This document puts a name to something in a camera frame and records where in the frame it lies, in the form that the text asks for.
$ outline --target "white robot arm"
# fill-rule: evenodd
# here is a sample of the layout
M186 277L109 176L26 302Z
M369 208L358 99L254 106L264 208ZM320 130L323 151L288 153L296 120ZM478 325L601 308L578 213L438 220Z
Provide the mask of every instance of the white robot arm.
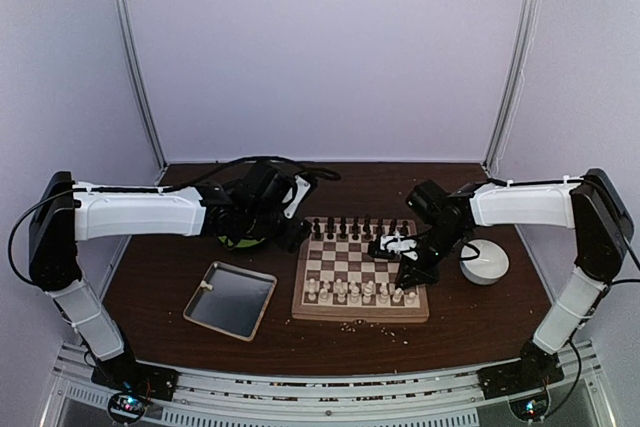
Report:
M255 163L245 177L224 185L184 188L100 186L74 182L69 172L59 172L31 221L31 282L55 301L83 338L102 374L98 383L135 392L146 391L151 382L153 397L170 398L172 389L166 385L175 384L175 372L146 372L136 362L124 333L83 278L76 242L175 234L216 236L232 247L271 239L294 252L311 232L309 222L295 213L316 183L313 174L287 175L269 162Z
M407 204L431 229L410 237L381 236L369 246L373 257L401 255L396 278L401 288L436 283L438 263L475 227L541 224L576 231L578 256L569 281L523 347L522 363L509 374L511 382L496 382L495 372L485 372L483 380L491 385L485 392L488 397L537 387L552 376L554 368L558 374L555 354L593 314L619 273L633 236L633 222L600 169L551 182L490 179L465 185L452 194L427 181L414 188Z

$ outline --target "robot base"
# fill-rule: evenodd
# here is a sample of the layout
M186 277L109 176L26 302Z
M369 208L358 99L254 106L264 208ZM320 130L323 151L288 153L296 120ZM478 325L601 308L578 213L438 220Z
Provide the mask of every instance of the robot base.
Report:
M480 369L478 371L478 381L484 398L489 400L544 387L543 381L539 378L525 380L522 370L523 364L521 360ZM564 379L564 372L558 366L548 368L546 374L547 385Z
M157 367L155 365L140 364L137 365L138 371L143 378L149 379L151 392L149 396L152 399L166 400L170 402L173 399L173 393L178 383L178 372L166 367ZM113 383L105 377L100 369L93 369L91 382L104 387L113 388ZM133 389L133 393L141 398L147 397L146 383L140 384Z

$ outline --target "wooden table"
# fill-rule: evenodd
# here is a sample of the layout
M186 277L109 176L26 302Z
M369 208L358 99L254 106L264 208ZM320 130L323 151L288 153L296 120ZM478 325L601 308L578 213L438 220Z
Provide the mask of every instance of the wooden table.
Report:
M434 179L447 190L484 178L475 164L321 164L343 180L322 185L304 203L307 216L407 217L413 186ZM165 184L184 181L211 166L172 165ZM237 178L237 168L226 178ZM549 308L540 279L511 226L478 229L478 238L499 243L511 267L497 284L467 281L450 255L441 281L429 287L431 317L425 324L356 325L291 318L296 255L268 245L226 252L213 238L138 236L129 245L105 305L141 360L249 374L351 375L422 371L497 361L518 355ZM247 343L204 329L182 311L214 260L278 278L260 329Z

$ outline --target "white wall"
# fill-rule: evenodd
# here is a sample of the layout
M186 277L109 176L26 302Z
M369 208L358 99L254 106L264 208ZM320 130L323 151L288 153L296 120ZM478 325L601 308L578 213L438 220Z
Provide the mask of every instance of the white wall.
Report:
M640 228L640 0L542 0L515 123L499 176L556 178L604 168ZM575 259L573 233L524 229L558 293ZM640 242L633 243L640 251ZM638 277L630 262L621 277ZM605 367L625 426L638 425L640 292L620 286L587 335Z
M170 160L481 160L521 0L128 0Z
M125 69L113 0L0 0L0 242L56 170L148 183L157 168ZM20 267L27 235L15 243ZM117 239L81 251L94 285ZM0 425L34 425L42 384L69 329L0 257Z

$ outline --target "square tray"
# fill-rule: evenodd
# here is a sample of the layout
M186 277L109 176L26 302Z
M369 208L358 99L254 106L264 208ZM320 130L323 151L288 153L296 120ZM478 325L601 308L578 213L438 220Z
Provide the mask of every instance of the square tray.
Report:
M183 317L202 327L250 342L256 335L277 279L214 262L184 309Z

